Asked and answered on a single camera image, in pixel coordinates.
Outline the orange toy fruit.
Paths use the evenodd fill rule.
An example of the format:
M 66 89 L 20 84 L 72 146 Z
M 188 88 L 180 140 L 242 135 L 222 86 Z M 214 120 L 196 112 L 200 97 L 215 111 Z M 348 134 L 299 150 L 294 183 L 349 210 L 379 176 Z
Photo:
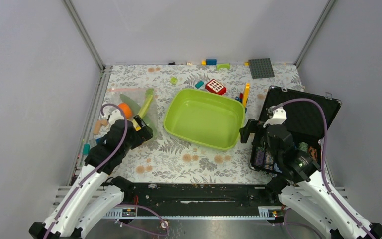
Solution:
M 133 110 L 127 103 L 120 103 L 118 104 L 118 107 L 123 110 L 127 119 L 130 119 L 133 117 L 134 115 Z

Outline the clear zip top bag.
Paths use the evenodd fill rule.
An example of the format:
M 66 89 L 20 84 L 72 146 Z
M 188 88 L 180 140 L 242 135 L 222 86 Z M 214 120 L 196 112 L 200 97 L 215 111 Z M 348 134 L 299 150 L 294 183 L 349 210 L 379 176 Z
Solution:
M 153 130 L 152 140 L 155 140 L 159 136 L 158 107 L 155 100 L 155 92 L 154 88 L 109 88 L 106 96 L 108 103 L 117 105 L 126 103 L 134 115 L 138 114 L 139 110 L 148 102 L 147 99 L 151 99 L 148 110 L 142 119 Z

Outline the white green toy leek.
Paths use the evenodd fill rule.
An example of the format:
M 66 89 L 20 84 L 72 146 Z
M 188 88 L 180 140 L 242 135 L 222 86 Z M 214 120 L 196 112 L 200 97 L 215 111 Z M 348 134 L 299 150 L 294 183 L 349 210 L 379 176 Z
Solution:
M 154 89 L 148 88 L 145 92 L 145 100 L 142 106 L 138 106 L 138 109 L 134 109 L 135 116 L 140 116 L 141 120 L 146 123 L 147 126 L 154 126 L 153 120 L 148 116 L 148 111 L 154 98 Z M 132 118 L 133 126 L 138 131 L 141 126 L 136 121 L 135 116 Z

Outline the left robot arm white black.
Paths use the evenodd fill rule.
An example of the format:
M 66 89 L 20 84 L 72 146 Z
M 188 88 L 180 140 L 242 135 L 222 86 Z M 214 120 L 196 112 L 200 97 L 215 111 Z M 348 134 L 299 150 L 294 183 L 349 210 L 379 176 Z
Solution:
M 84 166 L 57 208 L 45 221 L 30 226 L 30 235 L 34 239 L 84 239 L 111 208 L 130 204 L 134 200 L 131 182 L 121 177 L 116 177 L 94 202 L 90 199 L 127 153 L 152 137 L 152 129 L 140 115 L 133 121 L 117 120 L 89 150 Z

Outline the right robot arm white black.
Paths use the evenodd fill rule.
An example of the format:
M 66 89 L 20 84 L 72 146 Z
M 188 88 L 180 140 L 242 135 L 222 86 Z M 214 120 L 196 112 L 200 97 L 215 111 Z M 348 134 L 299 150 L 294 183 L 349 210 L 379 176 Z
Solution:
M 308 153 L 296 148 L 281 124 L 263 126 L 254 119 L 239 130 L 241 142 L 254 134 L 254 145 L 266 147 L 281 173 L 267 184 L 268 203 L 282 203 L 315 226 L 327 239 L 380 239 L 382 225 L 358 213 L 327 180 Z

